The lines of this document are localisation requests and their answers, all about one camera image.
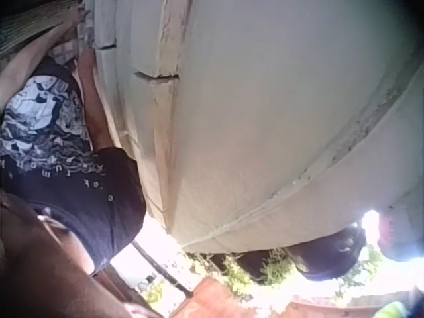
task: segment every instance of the concrete ledge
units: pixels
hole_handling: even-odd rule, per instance
[[[135,1],[132,10],[132,66],[153,77],[178,72],[192,0]]]
[[[124,99],[129,87],[129,79],[134,72],[131,67],[131,15],[133,12],[133,0],[119,0],[116,12],[116,45],[117,45],[117,73],[119,93]]]
[[[127,127],[138,148],[140,177],[161,212],[168,207],[172,106],[177,82],[133,74],[126,102]]]
[[[94,2],[94,41],[97,48],[115,45],[117,0]]]
[[[133,150],[128,136],[127,125],[117,83],[116,49],[96,50],[98,85],[105,107],[109,130],[117,146],[122,147],[130,157]]]

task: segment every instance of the black t-shirt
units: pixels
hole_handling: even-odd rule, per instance
[[[74,232],[98,272],[134,240],[146,204],[136,162],[120,148],[93,152],[84,118],[75,79],[43,60],[6,106],[1,187]]]

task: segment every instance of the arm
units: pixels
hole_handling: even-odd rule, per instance
[[[0,316],[131,318],[126,308],[52,240],[36,213],[1,192]],[[144,311],[137,317],[157,317]]]
[[[106,113],[95,84],[93,69],[95,55],[93,49],[81,53],[78,60],[78,75],[84,96],[85,121],[94,151],[114,147]]]
[[[63,23],[25,46],[0,74],[0,114],[9,100],[22,89],[47,51],[69,30],[81,22],[87,12],[71,8]]]

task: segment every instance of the white wall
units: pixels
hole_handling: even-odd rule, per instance
[[[345,166],[322,193],[321,176],[335,156],[340,164],[354,156],[339,156],[336,141],[351,142],[350,152],[360,145],[356,131],[374,128],[363,112],[384,109],[383,117],[399,99],[393,90],[416,70],[416,59],[407,61],[420,36],[395,1],[195,0],[174,110],[171,233],[187,250],[241,252],[329,235],[375,208],[372,193],[360,191],[380,185],[372,173],[350,184]],[[376,205],[407,191],[416,154],[386,163],[405,179],[381,190]],[[376,162],[363,164],[373,172]],[[306,189],[313,195],[303,198]],[[270,200],[272,209],[261,208]]]

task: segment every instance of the hand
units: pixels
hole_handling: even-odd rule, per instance
[[[96,66],[95,52],[92,48],[85,49],[78,58],[78,75],[83,80],[93,76]]]
[[[90,10],[84,10],[84,8],[72,7],[65,14],[64,22],[69,23],[70,27],[74,28],[79,23],[84,22],[86,16],[90,13]]]
[[[27,246],[39,240],[52,240],[29,205],[14,195],[0,191],[1,242],[7,259],[18,257]]]

